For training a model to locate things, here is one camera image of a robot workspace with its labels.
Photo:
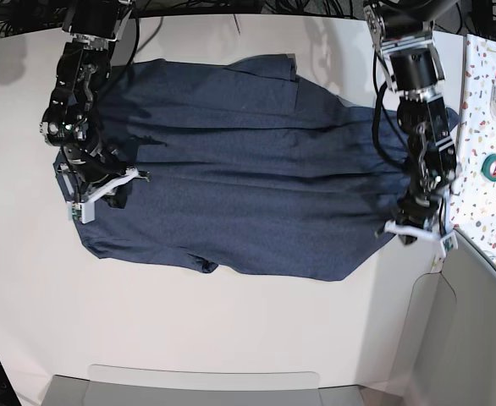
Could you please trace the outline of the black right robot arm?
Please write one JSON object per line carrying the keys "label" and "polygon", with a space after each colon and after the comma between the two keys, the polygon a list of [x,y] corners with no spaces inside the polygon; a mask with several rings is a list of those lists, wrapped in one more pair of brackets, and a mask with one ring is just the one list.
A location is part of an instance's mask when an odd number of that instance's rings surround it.
{"label": "black right robot arm", "polygon": [[134,1],[72,1],[62,29],[64,46],[56,81],[40,130],[47,144],[59,149],[73,217],[128,183],[132,169],[105,146],[97,106],[118,83],[111,76],[116,42],[128,19],[137,15]]}

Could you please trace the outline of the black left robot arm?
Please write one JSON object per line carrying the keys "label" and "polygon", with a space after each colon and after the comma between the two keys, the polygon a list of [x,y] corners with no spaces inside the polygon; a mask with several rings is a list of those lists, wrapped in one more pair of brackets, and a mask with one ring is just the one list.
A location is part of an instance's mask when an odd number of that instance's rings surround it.
{"label": "black left robot arm", "polygon": [[371,34],[374,63],[385,81],[377,88],[375,113],[383,111],[383,96],[399,98],[393,131],[405,134],[407,158],[399,164],[379,142],[379,118],[372,124],[372,141],[380,157],[410,176],[398,210],[383,230],[405,245],[418,239],[442,242],[453,227],[449,219],[452,185],[460,174],[455,142],[439,83],[444,69],[433,39],[436,19],[454,6],[452,1],[365,1],[363,13]]}

